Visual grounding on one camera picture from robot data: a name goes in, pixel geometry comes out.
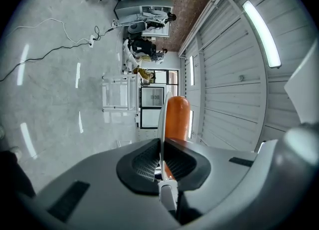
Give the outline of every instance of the fluorescent light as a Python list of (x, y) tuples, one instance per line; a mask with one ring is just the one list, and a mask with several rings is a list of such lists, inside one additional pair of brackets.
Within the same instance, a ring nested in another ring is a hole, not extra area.
[(189, 112), (189, 128), (188, 128), (188, 138), (191, 139), (191, 132), (193, 130), (193, 111)]
[(190, 57), (190, 85), (194, 86), (194, 58)]
[(271, 33), (263, 18), (260, 16), (256, 8), (252, 5), (250, 1), (246, 1), (243, 4), (243, 8), (248, 14), (251, 21), (253, 22), (254, 26), (256, 27), (256, 30), (261, 38), (261, 41), (266, 51), (269, 67), (273, 68), (281, 66), (281, 61), (274, 39), (271, 36)]

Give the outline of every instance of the white cable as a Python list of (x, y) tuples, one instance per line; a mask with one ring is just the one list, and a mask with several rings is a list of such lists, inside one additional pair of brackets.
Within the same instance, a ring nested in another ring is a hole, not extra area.
[(122, 30), (119, 31), (118, 33), (118, 38), (116, 40), (116, 44), (115, 44), (115, 59), (117, 57), (117, 54), (118, 54), (118, 41), (119, 41), (119, 35), (120, 33), (122, 32)]
[(73, 41), (73, 40), (69, 37), (69, 35), (66, 33), (66, 30), (65, 30), (65, 27), (64, 27), (64, 23), (63, 23), (62, 21), (57, 20), (57, 19), (54, 19), (54, 18), (48, 18), (48, 19), (42, 21), (40, 24), (38, 24), (38, 25), (36, 25), (36, 26), (22, 26), (22, 25), (17, 26), (14, 30), (12, 30), (12, 31), (7, 35), (7, 37), (8, 37), (9, 35), (11, 35), (14, 31), (16, 31), (16, 30), (19, 29), (19, 28), (37, 28), (37, 27), (40, 26), (42, 23), (44, 23), (44, 22), (46, 22), (46, 21), (48, 21), (48, 20), (50, 20), (50, 19), (62, 23), (64, 32), (65, 32), (65, 34), (66, 34), (66, 37), (68, 37), (68, 39), (69, 39), (70, 41), (72, 41), (73, 43), (78, 44), (78, 43), (79, 43), (80, 41), (82, 41), (82, 40), (86, 40), (87, 42), (90, 42), (90, 40), (88, 40), (88, 39), (86, 39), (86, 38), (82, 38), (82, 39), (80, 39), (78, 42)]

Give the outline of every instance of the yellow object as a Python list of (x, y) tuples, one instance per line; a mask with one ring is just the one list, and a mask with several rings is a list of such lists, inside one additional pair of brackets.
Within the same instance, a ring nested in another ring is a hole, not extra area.
[(142, 61), (147, 61), (147, 62), (151, 62), (151, 57), (149, 55), (143, 55), (143, 56), (138, 56), (136, 57), (136, 59), (142, 60)]
[[(137, 68), (133, 69), (132, 73), (134, 74), (138, 73), (138, 69)], [(149, 74), (147, 73), (145, 69), (139, 68), (139, 74), (142, 76), (143, 79), (148, 81), (150, 80)]]

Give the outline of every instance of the power strip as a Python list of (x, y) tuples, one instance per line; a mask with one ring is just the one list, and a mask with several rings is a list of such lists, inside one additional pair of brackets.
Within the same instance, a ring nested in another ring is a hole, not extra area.
[(89, 48), (93, 48), (93, 44), (94, 44), (93, 38), (94, 38), (94, 35), (92, 34), (92, 35), (90, 36)]

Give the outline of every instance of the ceiling light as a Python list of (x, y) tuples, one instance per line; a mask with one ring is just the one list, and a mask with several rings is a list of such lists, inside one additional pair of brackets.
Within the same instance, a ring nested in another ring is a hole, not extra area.
[(264, 20), (262, 19), (262, 17), (256, 10), (256, 8), (252, 5), (250, 1), (246, 1), (243, 4), (243, 8), (248, 14), (251, 21), (253, 22), (254, 26), (256, 27), (256, 30), (261, 38), (264, 49), (266, 51), (269, 67), (271, 68), (280, 67), (281, 62), (280, 62), (279, 54), (278, 54), (274, 39), (271, 36), (271, 33), (266, 23), (264, 22)]

